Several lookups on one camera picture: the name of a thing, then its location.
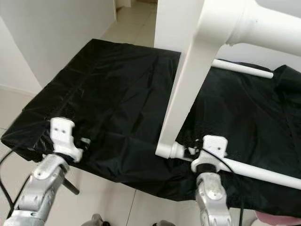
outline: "white plastic bracket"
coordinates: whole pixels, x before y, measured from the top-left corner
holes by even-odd
[[[220,159],[226,155],[228,141],[224,137],[207,135],[203,138],[203,148],[210,151]],[[201,151],[199,157],[191,163],[191,170],[196,173],[199,164],[209,163],[216,166],[216,170],[220,171],[220,161],[210,154]]]
[[[50,138],[53,142],[54,152],[70,156],[74,162],[82,158],[83,150],[75,147],[72,136],[74,122],[65,118],[52,118],[50,120]]]

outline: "black fabric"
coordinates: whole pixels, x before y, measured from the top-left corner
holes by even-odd
[[[190,163],[155,149],[180,53],[91,40],[23,109],[2,142],[27,160],[53,151],[49,120],[75,122],[91,139],[75,167],[171,200],[192,200]],[[268,70],[255,65],[256,68]],[[178,135],[193,146],[205,135],[228,139],[228,158],[301,178],[301,74],[282,66],[271,80],[211,68]],[[301,191],[220,172],[228,205],[301,217]]]

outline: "black wire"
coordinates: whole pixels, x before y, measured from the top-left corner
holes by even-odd
[[[3,163],[3,162],[4,162],[4,161],[12,154],[12,153],[13,153],[13,151],[8,152],[8,153],[1,159],[1,161],[0,161],[0,167],[1,167],[1,164],[2,164],[2,163]],[[1,176],[0,176],[0,187],[1,187],[1,189],[2,189],[2,191],[3,191],[3,193],[4,193],[4,195],[5,195],[5,197],[6,197],[7,201],[8,201],[8,203],[9,203],[10,208],[13,208],[13,207],[14,207],[13,201],[12,201],[12,199],[11,199],[9,193],[7,192],[5,186],[3,185],[3,182],[2,182],[2,180],[1,180]]]
[[[204,152],[206,152],[207,154],[213,156],[214,158],[216,158],[218,161],[220,161],[222,164],[224,164],[229,170],[231,173],[233,173],[233,176],[234,176],[234,179],[235,181],[237,182],[237,184],[239,185],[240,187],[240,195],[241,195],[241,199],[240,199],[240,214],[239,214],[239,226],[242,226],[242,223],[243,223],[243,214],[244,214],[244,199],[243,199],[243,188],[242,188],[242,185],[241,185],[241,181],[240,179],[238,178],[237,174],[234,172],[234,170],[223,160],[221,159],[220,157],[216,156],[215,154],[211,153],[210,151],[202,148],[202,150]]]
[[[28,181],[30,175],[31,175],[31,174],[29,174],[29,175],[27,176],[26,180],[24,181],[24,183],[23,183],[23,185],[22,185],[22,187],[21,187],[21,189],[20,189],[20,191],[19,191],[19,193],[18,193],[18,195],[17,195],[17,197],[16,197],[16,199],[15,199],[15,201],[14,201],[14,203],[13,203],[13,207],[10,208],[10,210],[9,210],[9,212],[8,212],[8,216],[6,217],[6,219],[10,218],[11,214],[13,213],[13,211],[14,211],[14,206],[16,205],[16,202],[18,201],[18,199],[19,199],[19,197],[20,197],[20,195],[21,195],[21,193],[22,193],[22,191],[23,191],[23,189],[24,189],[24,187],[25,187],[25,185],[26,185],[26,183],[27,183],[27,181]]]

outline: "baseboard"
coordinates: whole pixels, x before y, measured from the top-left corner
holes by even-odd
[[[22,95],[26,95],[26,96],[30,96],[30,97],[35,97],[37,95],[37,93],[32,93],[26,90],[22,90],[22,89],[17,89],[14,87],[10,87],[10,86],[4,86],[0,84],[0,89],[1,90],[6,90],[6,91],[11,91],[11,92],[16,92]]]

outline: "white floor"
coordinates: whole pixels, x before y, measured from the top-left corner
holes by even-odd
[[[137,3],[133,8],[122,8],[118,12],[118,22],[108,29],[102,39],[153,47],[155,22],[156,6]],[[31,99],[31,96],[22,93],[0,89],[0,136]],[[0,157],[7,151],[8,148],[0,143]],[[35,166],[36,163],[27,162],[16,154],[3,164],[2,180],[12,197],[16,196]],[[100,213],[112,226],[151,226],[162,219],[177,226],[201,225],[195,201],[174,202],[161,199],[75,168],[71,169],[67,178],[80,189],[80,194],[75,196],[61,187],[47,226],[80,226],[93,213]],[[3,192],[0,191],[1,222],[8,209]],[[231,209],[231,214],[233,225],[237,226],[239,210]],[[249,226],[255,219],[252,210],[245,210],[244,226]]]

